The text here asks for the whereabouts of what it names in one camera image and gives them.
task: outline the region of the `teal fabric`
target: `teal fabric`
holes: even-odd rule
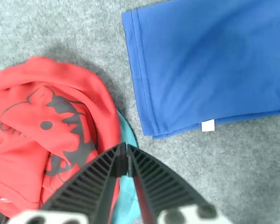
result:
[[[121,142],[137,147],[135,136],[125,120],[118,112],[120,119]],[[120,178],[120,193],[113,210],[112,224],[130,224],[141,215],[137,193],[133,179],[128,176]]]

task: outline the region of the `robotic claw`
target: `robotic claw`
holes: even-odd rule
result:
[[[107,224],[116,178],[133,178],[145,224],[231,224],[174,171],[142,150],[121,143],[69,179],[40,210],[8,224]]]

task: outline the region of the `red shirt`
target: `red shirt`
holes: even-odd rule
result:
[[[0,71],[0,212],[38,209],[83,165],[120,142],[102,80],[69,63],[33,57]],[[117,200],[119,181],[112,208]]]

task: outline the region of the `blue folded garment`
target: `blue folded garment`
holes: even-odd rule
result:
[[[280,114],[280,0],[171,0],[122,19],[145,135]]]

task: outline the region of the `carpet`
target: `carpet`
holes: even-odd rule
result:
[[[280,224],[280,116],[143,136],[121,13],[158,0],[0,0],[0,70],[46,56],[96,72],[138,138],[236,224]]]

